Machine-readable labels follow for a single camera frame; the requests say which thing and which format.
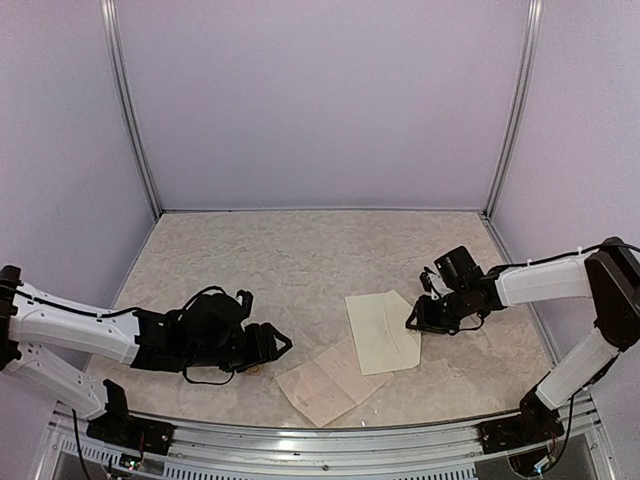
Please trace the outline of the cream paper envelope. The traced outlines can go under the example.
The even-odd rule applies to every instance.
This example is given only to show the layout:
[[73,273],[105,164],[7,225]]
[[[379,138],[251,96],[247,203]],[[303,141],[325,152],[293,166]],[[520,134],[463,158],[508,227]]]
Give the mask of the cream paper envelope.
[[417,367],[421,334],[405,326],[412,306],[395,290],[345,298],[349,323],[363,375]]

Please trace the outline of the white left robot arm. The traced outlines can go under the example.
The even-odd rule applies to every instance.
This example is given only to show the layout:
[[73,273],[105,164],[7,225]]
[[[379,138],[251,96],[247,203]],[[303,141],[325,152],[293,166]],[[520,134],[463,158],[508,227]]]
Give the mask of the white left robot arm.
[[188,374],[214,367],[231,376],[274,362],[293,346],[270,323],[251,323],[253,296],[209,286],[165,313],[141,307],[108,310],[51,296],[1,269],[1,371],[47,389],[76,415],[121,445],[140,434],[124,390],[96,381],[50,352],[57,346],[132,369]]

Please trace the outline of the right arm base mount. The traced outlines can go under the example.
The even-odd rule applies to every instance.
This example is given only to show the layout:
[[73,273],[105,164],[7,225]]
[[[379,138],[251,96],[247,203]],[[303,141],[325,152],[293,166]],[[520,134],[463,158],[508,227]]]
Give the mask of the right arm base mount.
[[477,430],[485,455],[549,441],[565,434],[558,409],[549,409],[536,389],[521,399],[517,414],[481,422]]

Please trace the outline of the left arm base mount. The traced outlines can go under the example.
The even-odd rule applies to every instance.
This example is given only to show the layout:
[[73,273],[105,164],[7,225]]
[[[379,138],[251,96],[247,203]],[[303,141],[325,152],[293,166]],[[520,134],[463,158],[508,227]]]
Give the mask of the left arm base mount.
[[175,426],[132,415],[124,389],[111,380],[104,380],[103,385],[106,388],[105,412],[88,421],[87,435],[140,454],[167,456]]

